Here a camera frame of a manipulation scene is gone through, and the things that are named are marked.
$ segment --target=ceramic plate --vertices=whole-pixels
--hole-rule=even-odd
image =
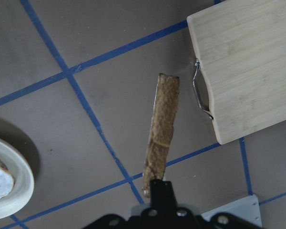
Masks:
[[[0,219],[23,208],[34,190],[34,177],[28,162],[10,144],[0,139],[0,160],[15,179],[12,191],[0,199]]]

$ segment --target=blue tape line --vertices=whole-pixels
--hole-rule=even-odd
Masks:
[[[70,77],[68,77],[68,81],[71,84],[73,90],[76,93],[77,98],[80,100],[83,108],[85,109],[85,111],[87,112],[89,118],[91,119],[91,121],[93,122],[94,126],[98,129],[100,128],[101,124],[99,123],[98,119],[96,118],[92,108],[90,107],[86,97],[84,96],[81,88],[79,87],[79,85],[77,84],[76,80],[74,79],[74,77],[71,75]]]
[[[105,192],[105,191],[108,191],[108,190],[113,189],[113,188],[115,188],[115,187],[118,187],[118,186],[120,186],[120,185],[126,184],[127,182],[128,182],[127,179],[122,180],[122,181],[119,181],[119,182],[116,182],[116,183],[114,183],[114,184],[108,185],[108,186],[106,186],[106,187],[100,188],[100,189],[98,189],[98,190],[96,190],[96,191],[93,191],[93,192],[91,192],[91,193],[88,193],[88,194],[86,194],[86,195],[84,195],[84,196],[78,197],[78,198],[73,199],[73,200],[70,200],[70,201],[68,201],[68,202],[66,202],[66,203],[57,205],[57,206],[55,206],[55,207],[53,207],[53,208],[50,208],[50,209],[48,209],[48,210],[42,211],[42,212],[37,213],[37,214],[35,214],[35,215],[32,215],[32,216],[30,216],[30,217],[27,217],[27,218],[24,219],[24,220],[18,221],[18,223],[13,223],[13,224],[7,225],[7,226],[5,226],[5,227],[3,227],[3,228],[1,228],[1,229],[10,229],[10,228],[12,228],[12,227],[14,227],[14,226],[16,226],[16,225],[21,224],[21,223],[26,223],[26,222],[31,221],[31,220],[33,220],[33,219],[36,219],[36,218],[42,217],[42,216],[44,216],[44,215],[47,215],[47,214],[49,214],[49,213],[52,213],[52,212],[54,212],[54,211],[57,211],[57,210],[59,210],[59,209],[61,209],[61,208],[65,208],[65,207],[67,207],[67,206],[70,206],[70,205],[72,205],[72,204],[75,204],[75,203],[77,203],[77,202],[80,202],[80,201],[82,201],[82,200],[85,200],[85,199],[87,199],[87,198],[93,197],[93,196],[95,196],[95,195],[97,195],[97,194],[100,194],[100,193],[102,193],[102,192]]]
[[[100,134],[100,136],[101,136],[103,142],[104,142],[105,145],[107,146],[107,149],[109,150],[111,156],[113,157],[114,161],[115,161],[116,164],[118,165],[118,167],[119,167],[120,171],[122,172],[123,176],[124,176],[127,180],[129,180],[129,184],[130,184],[131,189],[132,189],[134,195],[136,196],[137,200],[139,201],[140,204],[143,204],[144,201],[143,201],[141,195],[139,194],[137,188],[136,188],[135,185],[133,184],[133,182],[132,182],[132,180],[133,180],[132,177],[129,176],[129,174],[128,174],[128,172],[126,171],[125,167],[122,165],[122,163],[120,162],[119,158],[115,155],[115,153],[114,153],[112,147],[109,145],[107,139],[105,138],[105,135],[104,135],[104,133],[103,133],[103,131],[102,131],[102,129],[101,129],[100,126],[97,128],[97,131],[99,132],[99,134]]]
[[[168,167],[168,166],[174,165],[174,164],[176,164],[178,162],[181,162],[181,161],[184,161],[184,160],[189,159],[191,157],[194,157],[196,155],[202,154],[203,152],[209,151],[209,150],[217,148],[219,146],[221,146],[219,143],[215,143],[213,145],[207,146],[207,147],[205,147],[203,149],[197,150],[197,151],[192,152],[190,154],[187,154],[187,155],[184,155],[182,157],[179,157],[179,158],[177,158],[175,160],[169,161],[169,162],[166,163],[166,166]]]
[[[64,78],[65,78],[65,75],[63,73],[59,73],[59,74],[51,76],[51,77],[49,77],[47,79],[41,80],[41,81],[39,81],[37,83],[34,83],[34,84],[30,85],[30,86],[27,86],[27,87],[25,87],[25,88],[23,88],[21,90],[13,92],[13,93],[5,96],[5,97],[0,98],[0,106],[3,105],[3,104],[6,104],[8,102],[11,102],[11,101],[13,101],[15,99],[18,99],[18,98],[20,98],[20,97],[22,97],[24,95],[27,95],[27,94],[32,93],[32,92],[35,92],[35,91],[37,91],[37,90],[39,90],[39,89],[41,89],[41,88],[43,88],[45,86],[48,86],[48,85],[50,85],[52,83],[55,83],[55,82],[57,82],[59,80],[62,80]]]
[[[79,73],[79,72],[81,72],[82,70],[84,70],[84,69],[86,69],[88,67],[91,67],[93,65],[102,63],[102,62],[107,61],[109,59],[112,59],[112,58],[114,58],[116,56],[119,56],[119,55],[121,55],[123,53],[129,52],[129,51],[131,51],[133,49],[141,47],[141,46],[143,46],[145,44],[153,42],[153,41],[155,41],[157,39],[160,39],[162,37],[165,37],[165,36],[167,36],[169,34],[172,34],[174,32],[182,30],[182,29],[184,29],[186,27],[187,27],[186,20],[181,21],[181,22],[179,22],[179,23],[177,23],[175,25],[169,26],[169,27],[167,27],[167,28],[165,28],[163,30],[160,30],[160,31],[155,32],[155,33],[152,33],[152,34],[150,34],[150,35],[148,35],[146,37],[143,37],[141,39],[133,41],[133,42],[131,42],[129,44],[126,44],[126,45],[124,45],[122,47],[114,49],[114,50],[112,50],[110,52],[104,53],[104,54],[102,54],[100,56],[97,56],[97,57],[95,57],[95,58],[93,58],[91,60],[88,60],[88,61],[86,61],[84,63],[78,64],[78,65],[72,67],[70,70],[71,70],[71,72],[73,74]]]
[[[71,84],[72,88],[74,89],[78,99],[80,100],[83,108],[85,109],[85,111],[87,112],[88,116],[90,117],[91,121],[93,122],[94,126],[96,127],[98,133],[100,134],[103,142],[105,143],[105,145],[107,146],[110,154],[113,156],[116,164],[118,165],[119,169],[121,170],[122,174],[124,175],[124,177],[129,181],[129,184],[131,185],[131,188],[133,190],[134,195],[137,197],[139,203],[143,202],[143,199],[141,198],[138,190],[136,189],[136,187],[134,186],[130,176],[128,175],[126,169],[123,167],[123,165],[121,164],[121,162],[118,160],[118,158],[116,157],[113,149],[111,148],[111,146],[109,145],[108,141],[106,140],[102,130],[101,130],[101,124],[99,123],[99,121],[97,120],[93,110],[91,109],[88,101],[86,100],[82,90],[80,89],[79,85],[77,84],[76,80],[74,79],[74,76],[72,74],[72,72],[70,71],[70,69],[68,68],[66,62],[64,61],[64,59],[61,57],[61,55],[59,54],[57,48],[55,47],[53,41],[51,40],[51,38],[49,37],[49,35],[47,34],[46,30],[44,29],[41,21],[39,20],[36,12],[34,11],[33,7],[31,6],[31,4],[29,3],[28,0],[20,0],[21,4],[23,5],[25,11],[27,12],[28,16],[30,17],[31,21],[33,22],[34,26],[36,27],[38,33],[40,34],[41,38],[43,39],[44,43],[46,44],[46,46],[48,47],[49,51],[51,52],[52,56],[55,58],[55,60],[57,61],[58,65],[60,66],[60,68],[62,69],[62,71],[64,72],[64,74],[66,75],[66,78],[68,79],[69,83]]]
[[[246,147],[245,147],[245,139],[243,137],[239,139],[239,145],[240,145],[240,151],[241,151],[242,159],[243,159],[243,166],[244,166],[245,178],[246,178],[246,183],[247,183],[247,191],[249,195],[253,195],[250,173],[249,173],[249,165],[248,165],[248,159],[247,159],[247,153],[246,153]]]
[[[136,179],[141,178],[141,177],[143,177],[143,173],[139,173],[137,175],[134,175],[133,179],[136,180]]]
[[[67,64],[65,63],[65,61],[63,60],[63,58],[59,54],[57,48],[55,47],[55,45],[52,41],[52,39],[49,37],[48,33],[44,29],[41,21],[39,20],[35,10],[33,9],[32,5],[30,4],[30,2],[28,0],[20,0],[20,3],[22,4],[24,10],[27,12],[27,14],[28,14],[29,18],[31,19],[31,21],[33,22],[36,30],[38,31],[39,35],[43,39],[43,42],[48,47],[50,53],[55,58],[56,62],[58,63],[58,65],[60,66],[62,71],[64,73],[69,73],[69,68],[68,68]]]
[[[11,218],[12,220],[14,220],[15,222],[17,222],[18,225],[19,225],[20,227],[22,227],[23,229],[29,229],[26,225],[24,225],[23,223],[20,223],[19,219],[18,219],[15,215],[11,215],[10,218]]]
[[[275,197],[272,197],[272,198],[270,198],[270,199],[267,199],[267,200],[264,200],[264,201],[260,202],[260,203],[259,203],[259,206],[262,206],[262,205],[264,205],[264,204],[267,204],[267,203],[269,203],[269,202],[271,202],[271,201],[273,201],[273,200],[279,199],[279,198],[284,197],[284,196],[286,196],[286,192],[285,192],[285,193],[282,193],[282,194],[280,194],[280,195],[277,195],[277,196],[275,196]]]

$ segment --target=metal handle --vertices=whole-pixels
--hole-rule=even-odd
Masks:
[[[197,76],[197,74],[199,72],[199,69],[200,69],[200,63],[199,63],[198,59],[196,59],[195,66],[196,66],[196,71],[195,71],[195,75],[193,77],[193,88],[194,88],[194,93],[195,93],[195,96],[196,96],[196,101],[197,101],[199,109],[201,109],[202,111],[207,113],[209,115],[209,118],[211,120],[213,120],[214,118],[211,115],[211,113],[209,111],[209,108],[207,106],[205,106],[203,104],[203,102],[201,101],[201,97],[200,97],[199,90],[198,90],[198,87],[197,87],[196,76]]]

